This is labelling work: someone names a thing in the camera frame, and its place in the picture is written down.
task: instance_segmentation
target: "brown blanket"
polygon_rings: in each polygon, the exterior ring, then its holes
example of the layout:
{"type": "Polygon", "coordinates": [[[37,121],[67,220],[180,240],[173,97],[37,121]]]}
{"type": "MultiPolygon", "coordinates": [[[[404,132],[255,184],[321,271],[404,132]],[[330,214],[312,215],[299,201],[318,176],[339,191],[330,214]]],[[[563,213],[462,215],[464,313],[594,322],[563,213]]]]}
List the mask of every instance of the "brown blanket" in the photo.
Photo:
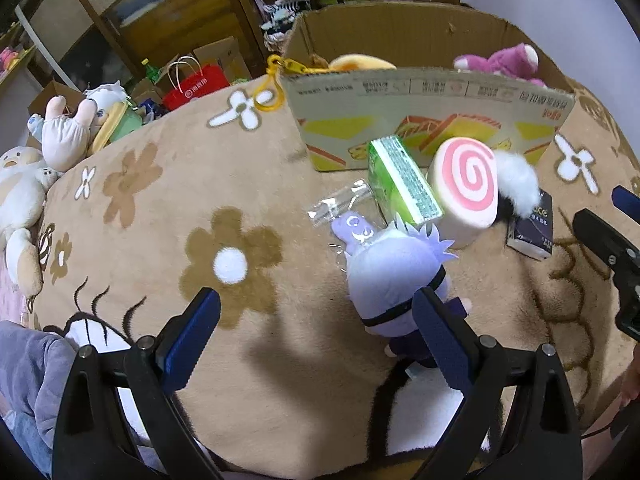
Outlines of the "brown blanket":
{"type": "MultiPolygon", "coordinates": [[[[256,85],[185,105],[58,181],[40,233],[44,288],[30,308],[46,330],[104,351],[156,334],[211,286],[222,318],[178,394],[201,442],[279,477],[393,462],[403,468],[394,477],[409,478],[460,394],[437,370],[409,380],[363,330],[326,234],[305,214],[359,173],[316,173],[288,109],[254,111],[256,85]]],[[[476,332],[558,347],[586,426],[614,395],[632,342],[614,326],[608,270],[575,240],[571,219],[589,207],[640,242],[610,203],[617,184],[640,192],[640,168],[602,104],[575,87],[579,105],[538,164],[554,200],[553,256],[536,262],[505,247],[498,224],[447,272],[453,293],[474,302],[476,332]]]]}

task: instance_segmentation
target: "white flower center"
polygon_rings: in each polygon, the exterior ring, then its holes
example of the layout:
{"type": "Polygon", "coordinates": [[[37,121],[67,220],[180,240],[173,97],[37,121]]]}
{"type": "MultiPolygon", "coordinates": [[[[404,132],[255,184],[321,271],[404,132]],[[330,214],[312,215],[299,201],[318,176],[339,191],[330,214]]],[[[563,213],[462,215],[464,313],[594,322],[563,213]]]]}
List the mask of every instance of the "white flower center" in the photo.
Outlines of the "white flower center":
{"type": "Polygon", "coordinates": [[[213,259],[213,273],[226,285],[240,283],[246,278],[247,270],[244,253],[235,247],[225,247],[213,259]]]}

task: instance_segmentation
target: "yellow clasp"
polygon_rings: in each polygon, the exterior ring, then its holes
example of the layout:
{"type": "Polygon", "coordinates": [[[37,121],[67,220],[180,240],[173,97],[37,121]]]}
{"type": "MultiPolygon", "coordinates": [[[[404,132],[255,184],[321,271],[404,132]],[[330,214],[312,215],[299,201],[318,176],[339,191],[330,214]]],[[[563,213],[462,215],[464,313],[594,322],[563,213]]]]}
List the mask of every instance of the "yellow clasp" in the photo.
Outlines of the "yellow clasp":
{"type": "Polygon", "coordinates": [[[279,68],[286,70],[286,72],[293,72],[296,74],[317,74],[317,73],[332,72],[332,70],[329,70],[328,68],[309,68],[293,59],[283,58],[282,56],[278,56],[277,54],[272,54],[267,59],[266,72],[268,77],[254,91],[254,105],[256,109],[260,110],[261,112],[273,112],[274,110],[277,110],[278,108],[280,108],[284,103],[284,90],[282,89],[282,86],[280,86],[280,84],[278,83],[278,80],[276,79],[276,75],[278,73],[279,68]],[[272,105],[260,104],[257,101],[256,97],[260,92],[262,92],[268,86],[270,86],[270,84],[273,84],[276,90],[276,101],[272,105]]]}

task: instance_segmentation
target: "purple keychain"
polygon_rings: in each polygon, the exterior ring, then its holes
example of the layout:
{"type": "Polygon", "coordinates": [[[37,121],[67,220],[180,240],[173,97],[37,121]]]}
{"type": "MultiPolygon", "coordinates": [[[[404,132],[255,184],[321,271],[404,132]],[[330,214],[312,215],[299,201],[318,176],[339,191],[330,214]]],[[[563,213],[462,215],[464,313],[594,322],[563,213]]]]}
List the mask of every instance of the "purple keychain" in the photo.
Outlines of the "purple keychain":
{"type": "Polygon", "coordinates": [[[367,219],[354,211],[348,211],[335,218],[331,222],[331,231],[346,244],[347,254],[353,254],[360,244],[376,233],[367,219]]]}

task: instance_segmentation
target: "metal screw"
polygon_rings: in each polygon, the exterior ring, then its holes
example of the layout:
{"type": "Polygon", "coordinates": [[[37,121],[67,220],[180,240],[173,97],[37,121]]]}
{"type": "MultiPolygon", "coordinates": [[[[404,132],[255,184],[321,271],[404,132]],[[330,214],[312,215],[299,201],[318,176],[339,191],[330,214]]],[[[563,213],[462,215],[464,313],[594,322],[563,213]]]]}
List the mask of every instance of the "metal screw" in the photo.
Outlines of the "metal screw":
{"type": "Polygon", "coordinates": [[[78,355],[82,358],[85,359],[87,357],[89,357],[91,355],[91,352],[94,351],[94,347],[92,347],[91,345],[84,345],[82,347],[80,347],[80,349],[78,350],[78,355]]]}
{"type": "Polygon", "coordinates": [[[140,339],[138,339],[136,345],[138,345],[138,348],[140,348],[141,350],[149,350],[155,344],[155,342],[156,338],[152,335],[143,335],[140,339]]]}
{"type": "Polygon", "coordinates": [[[556,349],[554,348],[553,345],[549,343],[544,343],[542,345],[542,351],[545,353],[545,355],[548,355],[549,357],[551,357],[552,355],[556,355],[556,349]]]}
{"type": "Polygon", "coordinates": [[[478,341],[485,348],[493,348],[494,346],[496,346],[498,344],[498,342],[495,340],[495,338],[491,337],[490,335],[486,335],[486,334],[481,335],[478,338],[478,341]]]}

